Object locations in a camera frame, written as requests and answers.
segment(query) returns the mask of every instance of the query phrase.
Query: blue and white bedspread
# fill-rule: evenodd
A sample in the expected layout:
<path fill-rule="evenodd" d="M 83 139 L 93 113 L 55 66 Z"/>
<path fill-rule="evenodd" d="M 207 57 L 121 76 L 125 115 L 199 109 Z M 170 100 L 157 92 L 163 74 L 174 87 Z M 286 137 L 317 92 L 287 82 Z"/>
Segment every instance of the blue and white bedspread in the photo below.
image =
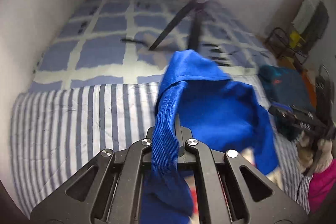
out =
<path fill-rule="evenodd" d="M 269 107 L 256 75 L 233 80 L 253 85 L 259 103 Z M 100 150 L 123 150 L 144 138 L 155 124 L 158 88 L 158 83 L 108 84 L 21 94 L 13 107 L 10 146 L 14 184 L 24 213 L 29 216 Z M 275 136 L 283 189 L 295 200 L 302 177 L 295 165 L 297 150 L 284 137 Z M 307 211 L 308 185 L 305 179 L 298 198 Z"/>
<path fill-rule="evenodd" d="M 155 52 L 120 39 L 152 44 L 185 4 L 185 0 L 88 0 L 44 53 L 29 91 L 160 81 L 173 52 L 186 48 L 192 14 Z M 200 54 L 225 67 L 276 65 L 272 54 L 228 9 L 210 1 L 206 12 Z"/>

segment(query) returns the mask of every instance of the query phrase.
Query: tripod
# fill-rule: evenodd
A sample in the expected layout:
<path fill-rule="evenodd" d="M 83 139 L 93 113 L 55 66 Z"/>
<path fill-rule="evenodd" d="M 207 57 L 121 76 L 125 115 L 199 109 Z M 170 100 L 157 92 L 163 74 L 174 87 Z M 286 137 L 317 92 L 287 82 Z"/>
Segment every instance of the tripod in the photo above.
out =
<path fill-rule="evenodd" d="M 172 19 L 159 37 L 155 40 L 153 45 L 149 48 L 150 51 L 156 49 L 156 47 L 167 37 L 167 35 L 191 12 L 195 10 L 195 16 L 190 29 L 190 35 L 188 38 L 188 50 L 198 51 L 199 39 L 201 35 L 201 26 L 204 16 L 204 7 L 208 0 L 190 0 L 190 2 L 184 6 Z"/>

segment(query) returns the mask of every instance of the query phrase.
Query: metal frame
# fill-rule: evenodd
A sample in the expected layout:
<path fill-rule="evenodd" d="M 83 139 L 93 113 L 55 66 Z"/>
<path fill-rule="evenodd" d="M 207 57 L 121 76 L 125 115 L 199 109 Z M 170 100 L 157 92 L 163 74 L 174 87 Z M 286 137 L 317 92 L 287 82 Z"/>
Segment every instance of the metal frame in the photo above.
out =
<path fill-rule="evenodd" d="M 139 223 L 144 171 L 150 169 L 150 128 L 129 149 L 105 149 L 34 208 L 33 223 Z M 203 224 L 304 223 L 307 215 L 234 150 L 211 150 L 176 117 L 179 170 L 193 170 Z"/>

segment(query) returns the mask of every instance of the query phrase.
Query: red fabric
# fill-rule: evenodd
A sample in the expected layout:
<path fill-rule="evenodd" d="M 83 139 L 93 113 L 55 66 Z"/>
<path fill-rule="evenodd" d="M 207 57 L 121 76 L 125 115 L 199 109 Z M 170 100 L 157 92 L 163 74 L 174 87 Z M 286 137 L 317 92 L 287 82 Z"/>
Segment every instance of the red fabric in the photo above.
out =
<path fill-rule="evenodd" d="M 310 210 L 315 212 L 326 198 L 336 181 L 336 160 L 322 173 L 313 174 L 309 184 L 308 200 Z"/>

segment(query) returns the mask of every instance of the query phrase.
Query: blue garment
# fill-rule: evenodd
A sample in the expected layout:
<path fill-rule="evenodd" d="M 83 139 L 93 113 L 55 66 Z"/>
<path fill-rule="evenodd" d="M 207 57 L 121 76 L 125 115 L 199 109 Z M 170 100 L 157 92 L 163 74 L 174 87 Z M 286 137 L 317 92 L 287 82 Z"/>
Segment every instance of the blue garment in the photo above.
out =
<path fill-rule="evenodd" d="M 177 171 L 176 113 L 181 125 L 211 149 L 240 152 L 252 147 L 256 165 L 264 175 L 278 166 L 268 112 L 258 104 L 253 87 L 231 81 L 216 63 L 192 50 L 176 52 L 157 99 L 152 171 L 145 181 L 142 224 L 183 224 L 192 215 L 188 185 Z"/>

